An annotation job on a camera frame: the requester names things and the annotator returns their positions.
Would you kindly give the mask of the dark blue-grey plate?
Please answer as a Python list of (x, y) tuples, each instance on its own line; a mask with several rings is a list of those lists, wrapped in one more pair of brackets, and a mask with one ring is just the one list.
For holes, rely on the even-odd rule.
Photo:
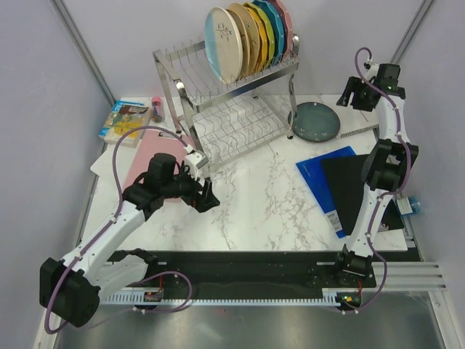
[(305, 102), (297, 105), (292, 123), (293, 133), (311, 143), (323, 143), (337, 136), (341, 127), (337, 113), (322, 103)]

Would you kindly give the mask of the beige bird plate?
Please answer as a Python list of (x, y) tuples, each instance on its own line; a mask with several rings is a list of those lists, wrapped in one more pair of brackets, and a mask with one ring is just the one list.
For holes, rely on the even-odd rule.
[(240, 40), (241, 40), (241, 45), (242, 45), (242, 53), (243, 53), (243, 61), (242, 61), (242, 66), (240, 70), (240, 75), (239, 79), (243, 79), (247, 77), (248, 75), (248, 65), (250, 61), (250, 44), (248, 40), (248, 34), (246, 31), (246, 25), (241, 18), (241, 16), (238, 14), (238, 12), (233, 9), (232, 7), (228, 7), (227, 11), (230, 13), (230, 15), (233, 17), (239, 33), (240, 33)]
[(246, 31), (248, 34), (248, 40), (250, 44), (250, 61), (248, 65), (248, 75), (251, 76), (255, 72), (255, 65), (257, 62), (258, 58), (258, 43), (259, 43), (259, 33), (256, 27), (256, 24), (254, 22), (253, 17), (251, 14), (248, 12), (248, 10), (242, 5), (237, 2), (233, 2), (229, 5), (229, 7), (232, 7), (235, 9), (238, 14), (241, 16), (243, 19), (245, 25), (246, 25)]

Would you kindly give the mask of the cream and blue plate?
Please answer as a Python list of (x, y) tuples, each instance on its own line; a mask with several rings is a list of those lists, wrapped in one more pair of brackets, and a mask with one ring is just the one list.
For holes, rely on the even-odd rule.
[(206, 57), (217, 78), (224, 84), (235, 82), (242, 67), (243, 49), (233, 16), (222, 7), (212, 8), (203, 35)]

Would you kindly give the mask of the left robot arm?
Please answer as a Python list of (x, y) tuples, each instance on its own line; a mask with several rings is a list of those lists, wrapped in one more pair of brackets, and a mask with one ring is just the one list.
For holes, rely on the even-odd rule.
[(39, 303), (46, 314), (82, 327), (96, 313), (101, 300), (138, 281), (144, 286), (154, 285), (159, 268), (142, 250), (129, 253), (110, 267), (105, 263), (166, 199), (179, 198), (199, 213), (219, 206), (211, 178), (200, 177), (207, 162), (200, 151), (189, 152), (182, 163), (171, 154), (155, 154), (147, 170), (120, 192), (116, 211), (106, 223), (60, 260), (48, 258), (43, 262), (39, 269)]

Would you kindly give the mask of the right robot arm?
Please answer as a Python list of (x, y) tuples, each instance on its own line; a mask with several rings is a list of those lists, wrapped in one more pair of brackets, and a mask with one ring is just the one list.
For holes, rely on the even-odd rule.
[(379, 120), (379, 138), (362, 169), (363, 200), (357, 220), (333, 267), (334, 281), (341, 286), (373, 277), (371, 263), (375, 237), (389, 202), (406, 185), (419, 154), (405, 129), (405, 90), (398, 85), (400, 66), (368, 60), (364, 73), (351, 77), (338, 105), (374, 111)]

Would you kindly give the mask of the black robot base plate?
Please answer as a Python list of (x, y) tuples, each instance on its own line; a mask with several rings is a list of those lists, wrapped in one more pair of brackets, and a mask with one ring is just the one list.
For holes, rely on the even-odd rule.
[(337, 252), (144, 252), (148, 269), (141, 287), (157, 287), (169, 297), (225, 299), (304, 296), (323, 289), (418, 289), (424, 285), (419, 256), (383, 252), (374, 257), (373, 277), (342, 285), (335, 274)]

